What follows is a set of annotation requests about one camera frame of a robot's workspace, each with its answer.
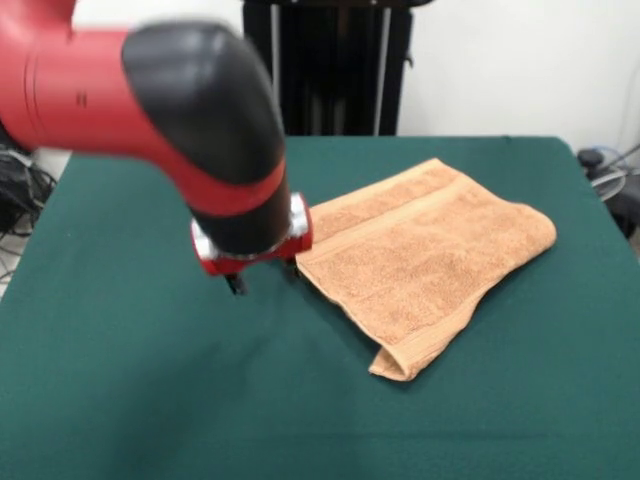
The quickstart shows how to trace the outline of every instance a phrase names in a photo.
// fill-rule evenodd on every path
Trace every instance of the black metal stand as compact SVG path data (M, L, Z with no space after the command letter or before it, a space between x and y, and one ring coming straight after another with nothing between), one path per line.
M395 135L410 7L431 0L251 1L244 30L288 135Z

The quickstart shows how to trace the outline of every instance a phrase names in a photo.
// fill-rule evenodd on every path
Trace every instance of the table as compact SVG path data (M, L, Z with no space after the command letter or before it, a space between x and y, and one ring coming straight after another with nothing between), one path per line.
M410 384L277 265L237 298L140 162L72 159L0 305L0 478L640 478L640 269L554 138L291 138L328 200L437 156L556 224Z

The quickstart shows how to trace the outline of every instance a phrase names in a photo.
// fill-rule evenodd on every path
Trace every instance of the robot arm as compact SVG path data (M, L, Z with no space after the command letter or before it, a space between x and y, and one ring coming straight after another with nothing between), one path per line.
M253 48L211 22L74 31L74 4L0 0L10 136L154 163L193 213L203 267L237 293L246 265L309 249L308 208L289 191L283 128Z

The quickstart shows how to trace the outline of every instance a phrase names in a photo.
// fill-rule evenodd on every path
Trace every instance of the black cable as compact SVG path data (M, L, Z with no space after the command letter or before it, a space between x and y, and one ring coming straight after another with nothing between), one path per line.
M605 162L602 165L600 165L596 171L601 171L601 170L605 170L609 167L612 167L624 160L626 160L627 158L629 158L631 155L633 155L634 153L636 153L638 150L640 150L640 143L631 147L630 150L626 151L625 153L623 153L622 155L619 155L618 157L614 158L613 160L609 161L609 162Z
M10 250L7 247L3 247L2 245L0 245L0 251L4 252L4 253L8 253L9 255L13 255L14 257L21 257L22 254L20 252L16 252L14 250Z
M0 275L0 284L6 285L8 282L5 281L5 278L10 278L15 272L15 270L7 270L5 273Z
M56 184L26 152L0 144L0 234L31 235L18 224L26 218L33 228Z

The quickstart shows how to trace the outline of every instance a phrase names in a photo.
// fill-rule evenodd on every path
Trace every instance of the folded towel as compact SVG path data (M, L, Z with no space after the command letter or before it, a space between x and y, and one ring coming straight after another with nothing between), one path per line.
M317 205L300 270L381 346L369 371L412 380L484 294L550 248L553 223L434 159Z

